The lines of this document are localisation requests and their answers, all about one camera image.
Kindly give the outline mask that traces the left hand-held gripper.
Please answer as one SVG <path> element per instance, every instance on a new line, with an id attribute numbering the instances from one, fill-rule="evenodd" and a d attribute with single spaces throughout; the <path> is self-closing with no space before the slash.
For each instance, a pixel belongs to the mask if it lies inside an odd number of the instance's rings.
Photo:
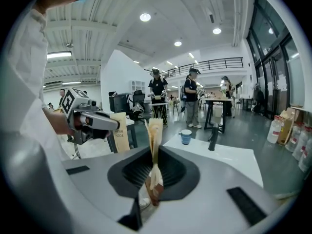
<path id="1" fill-rule="evenodd" d="M 120 123 L 101 111 L 97 102 L 80 89 L 70 88 L 61 101 L 68 126 L 74 132 L 69 142 L 82 145 L 90 139 L 106 139 Z"/>

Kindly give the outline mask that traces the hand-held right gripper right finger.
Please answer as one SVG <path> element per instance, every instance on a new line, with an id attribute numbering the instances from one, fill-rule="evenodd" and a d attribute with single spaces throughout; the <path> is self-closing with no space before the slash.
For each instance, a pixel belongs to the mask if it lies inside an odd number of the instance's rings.
<path id="1" fill-rule="evenodd" d="M 265 234 L 292 207 L 293 200 L 280 205 L 262 187 L 226 163 L 172 147 L 169 150 L 195 163 L 200 180 L 182 200 L 161 202 L 141 228 L 143 234 Z M 251 226 L 227 193 L 235 187 L 242 188 L 266 218 Z"/>

